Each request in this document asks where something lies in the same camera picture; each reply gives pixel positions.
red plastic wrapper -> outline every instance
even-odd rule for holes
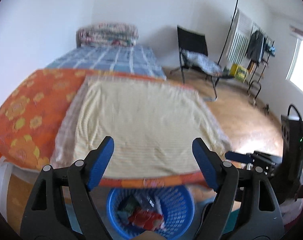
[[[137,209],[128,218],[128,221],[145,230],[155,231],[160,229],[161,224],[164,222],[164,216],[155,212]]]

silver screw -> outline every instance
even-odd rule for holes
[[[224,162],[222,163],[222,165],[224,165],[224,166],[227,167],[227,168],[229,168],[229,167],[232,166],[231,162],[228,162],[228,161],[224,161]]]
[[[81,166],[84,165],[84,161],[83,161],[83,160],[78,160],[78,161],[76,161],[75,165],[76,165],[77,167],[81,167]]]
[[[262,173],[263,172],[263,169],[261,167],[256,167],[255,170],[258,172],[258,173]]]
[[[49,171],[51,169],[51,166],[50,165],[46,165],[43,167],[43,170],[44,171]]]

black chair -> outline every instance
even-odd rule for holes
[[[179,26],[177,26],[178,31],[178,46],[179,46],[179,61],[180,61],[180,67],[173,69],[170,71],[170,74],[177,70],[181,70],[181,77],[183,83],[185,83],[185,76],[184,76],[184,69],[193,69],[199,73],[202,73],[205,75],[205,80],[210,78],[210,81],[213,84],[213,89],[215,92],[215,98],[204,98],[205,101],[216,101],[217,100],[217,92],[216,92],[216,85],[218,84],[218,81],[220,78],[229,79],[233,78],[230,76],[223,76],[222,71],[221,73],[217,72],[205,72],[200,66],[194,65],[189,63],[186,56],[183,53],[183,50],[196,52],[208,56],[208,50],[207,50],[207,43],[205,35],[201,35],[198,33],[194,33],[188,30],[185,30]]]

blue laundry basket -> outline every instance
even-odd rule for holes
[[[189,228],[194,214],[195,204],[189,191],[184,186],[151,188],[151,189],[123,189],[114,188],[107,199],[107,215],[115,230],[125,239],[131,239],[144,232],[144,229],[128,225],[124,226],[117,215],[119,204],[135,192],[144,191],[160,199],[165,219],[165,229],[156,232],[167,240],[175,240],[182,236]]]

orange floral cloth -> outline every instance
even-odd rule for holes
[[[5,157],[5,161],[18,167],[39,171],[49,164],[61,122],[86,75],[111,75],[165,82],[146,76],[100,70],[37,70],[0,107],[0,160]],[[145,188],[190,183],[207,185],[200,171],[154,179],[103,178],[100,185]]]

